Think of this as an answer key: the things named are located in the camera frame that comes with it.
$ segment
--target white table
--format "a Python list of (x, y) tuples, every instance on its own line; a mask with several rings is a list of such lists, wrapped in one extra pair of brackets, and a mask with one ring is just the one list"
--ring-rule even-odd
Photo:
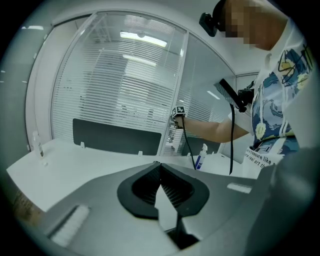
[[(54, 139), (42, 146), (44, 166), (35, 152), (30, 152), (11, 165), (7, 172), (18, 188), (42, 211), (72, 193), (86, 182), (153, 161), (193, 168), (187, 156), (138, 156), (115, 153)], [(230, 158), (221, 154), (207, 155), (202, 172), (229, 175)], [(233, 161), (232, 176), (242, 177), (242, 166)]]

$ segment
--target hand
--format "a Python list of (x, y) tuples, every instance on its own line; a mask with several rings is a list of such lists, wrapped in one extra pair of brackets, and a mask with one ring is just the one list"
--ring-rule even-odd
[(183, 125), (183, 123), (182, 123), (182, 116), (181, 116), (181, 115), (176, 116), (174, 119), (175, 119), (175, 121), (178, 123), (178, 125), (179, 125), (181, 128), (184, 127), (184, 125)]

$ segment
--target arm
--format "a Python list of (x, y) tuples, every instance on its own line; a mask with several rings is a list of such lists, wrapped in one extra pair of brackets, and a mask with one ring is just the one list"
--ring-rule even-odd
[[(180, 127), (183, 127), (181, 116), (176, 117), (175, 120), (178, 122)], [(223, 122), (204, 122), (186, 117), (184, 118), (184, 127), (186, 130), (205, 140), (217, 143), (226, 143), (231, 140), (231, 126), (232, 122), (229, 118), (226, 118)], [(248, 133), (248, 131), (234, 124), (234, 140)]]

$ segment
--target ceiling light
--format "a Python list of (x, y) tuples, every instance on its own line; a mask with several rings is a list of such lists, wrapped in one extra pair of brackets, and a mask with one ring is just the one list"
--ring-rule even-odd
[(44, 27), (43, 26), (28, 26), (28, 27), (23, 26), (21, 29), (22, 30), (44, 30)]
[(120, 37), (140, 40), (140, 41), (148, 42), (148, 43), (151, 43), (151, 44), (154, 44), (157, 46), (161, 46), (161, 47), (166, 47), (166, 45), (167, 45), (167, 42), (162, 41), (160, 39), (157, 39), (157, 38), (154, 38), (151, 36), (147, 36), (147, 35), (145, 35), (144, 37), (139, 37), (136, 33), (120, 32)]
[(142, 63), (148, 64), (150, 66), (154, 66), (154, 67), (157, 65), (153, 61), (150, 61), (150, 60), (147, 60), (147, 59), (144, 59), (144, 58), (134, 57), (134, 56), (131, 56), (131, 55), (123, 54), (122, 57), (124, 57), (126, 59), (129, 59), (129, 60), (132, 60), (132, 61), (142, 62)]
[(215, 97), (217, 100), (220, 100), (220, 98), (217, 95), (215, 95), (214, 93), (212, 93), (211, 91), (207, 90), (206, 92), (208, 94), (210, 94), (211, 96)]

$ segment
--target white wall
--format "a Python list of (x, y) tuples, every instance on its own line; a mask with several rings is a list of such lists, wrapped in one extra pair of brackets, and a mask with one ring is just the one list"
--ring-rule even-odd
[(259, 72), (265, 63), (269, 51), (243, 44), (242, 38), (229, 38), (226, 47), (233, 56), (233, 68), (236, 75)]
[(52, 18), (61, 11), (64, 1), (44, 1), (21, 24), (21, 27), (41, 26), (42, 29), (18, 29), (0, 60), (0, 69), (4, 71), (0, 73), (0, 186), (12, 204), (18, 188), (6, 169), (29, 153), (25, 126), (27, 82), (35, 62), (34, 55), (51, 31)]
[(25, 101), (25, 123), (30, 145), (35, 130), (38, 130), (42, 143), (52, 139), (50, 104), (53, 86), (61, 60), (78, 26), (79, 21), (77, 23), (70, 21), (55, 27), (43, 43), (35, 60)]

